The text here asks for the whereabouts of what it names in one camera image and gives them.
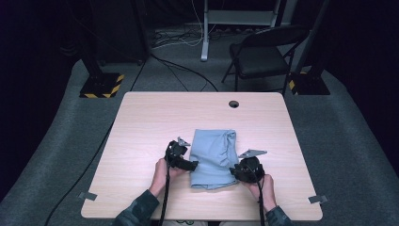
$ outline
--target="gray carpet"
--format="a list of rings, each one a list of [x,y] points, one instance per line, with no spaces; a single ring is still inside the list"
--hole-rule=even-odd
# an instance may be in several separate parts
[[[219,91],[233,91],[233,76],[225,84],[220,80],[229,66],[229,43],[241,38],[212,40],[207,62],[200,62],[200,44],[169,45],[152,52],[205,75]],[[81,61],[75,64],[51,128],[0,204],[0,225],[44,225],[75,182],[77,185],[52,214],[49,225],[111,222],[82,218],[83,200],[77,195],[88,191],[103,150],[102,141],[123,94],[132,86],[132,91],[215,91],[196,74],[172,68],[179,82],[170,69],[153,57],[139,73],[141,67],[135,63],[107,64],[102,67],[104,72],[125,74],[117,96],[81,99],[79,91],[88,73]],[[345,87],[327,72],[322,76],[331,95],[297,96],[288,90],[285,97],[315,190],[330,199],[322,205],[322,220],[297,225],[399,225],[399,180],[395,172]],[[240,90],[252,91],[277,83],[278,78],[248,81],[240,84]]]

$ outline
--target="tape marker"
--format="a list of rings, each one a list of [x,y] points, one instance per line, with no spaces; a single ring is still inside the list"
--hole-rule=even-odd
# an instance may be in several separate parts
[[[313,204],[315,202],[320,202],[320,204],[321,204],[323,202],[327,202],[328,198],[327,198],[327,196],[312,196],[312,197],[308,197],[308,200],[311,204]]]
[[[80,192],[80,194],[77,196],[79,199],[82,200],[91,200],[91,201],[95,201],[97,198],[96,194],[92,194],[90,192]]]

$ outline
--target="dark backdrop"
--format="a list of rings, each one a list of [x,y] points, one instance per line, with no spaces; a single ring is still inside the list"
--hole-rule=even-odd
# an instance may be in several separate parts
[[[320,4],[299,0],[295,23],[312,23]],[[348,89],[399,174],[399,1],[331,0],[307,65],[324,68]]]
[[[70,38],[57,2],[2,1],[0,23],[2,200],[51,125],[76,58],[61,54]]]

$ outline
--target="sleeve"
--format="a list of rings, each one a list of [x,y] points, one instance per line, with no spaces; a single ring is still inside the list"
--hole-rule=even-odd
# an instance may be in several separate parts
[[[291,226],[293,222],[285,215],[281,207],[277,206],[266,213],[267,223],[269,226]]]
[[[150,225],[150,217],[159,201],[146,190],[132,204],[117,215],[112,226]]]

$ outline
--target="light blue cloth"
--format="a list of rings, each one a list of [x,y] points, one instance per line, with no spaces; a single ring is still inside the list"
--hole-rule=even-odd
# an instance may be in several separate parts
[[[230,168],[238,164],[234,130],[196,130],[190,161],[199,161],[191,172],[191,187],[217,189],[237,183]]]

